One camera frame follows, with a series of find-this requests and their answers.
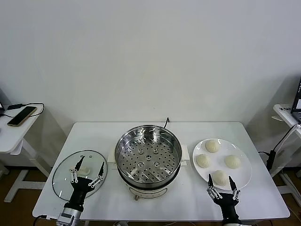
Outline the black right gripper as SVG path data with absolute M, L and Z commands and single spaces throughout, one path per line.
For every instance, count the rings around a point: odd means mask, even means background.
M 220 206 L 223 221 L 239 221 L 239 216 L 236 213 L 235 206 L 238 204 L 240 190 L 237 189 L 236 183 L 231 177 L 229 177 L 229 182 L 232 194 L 218 193 L 218 191 L 214 188 L 211 174 L 209 174 L 207 192 L 211 199 L 214 200 L 214 203 Z

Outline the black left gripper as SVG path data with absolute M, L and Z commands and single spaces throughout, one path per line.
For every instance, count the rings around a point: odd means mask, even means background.
M 96 179 L 91 180 L 88 178 L 77 177 L 77 172 L 80 170 L 83 160 L 84 156 L 81 157 L 74 168 L 70 169 L 71 186 L 73 187 L 72 195 L 68 201 L 68 208 L 70 209 L 83 209 L 83 204 L 87 193 L 93 191 L 93 188 L 103 181 L 104 162 L 101 165 Z

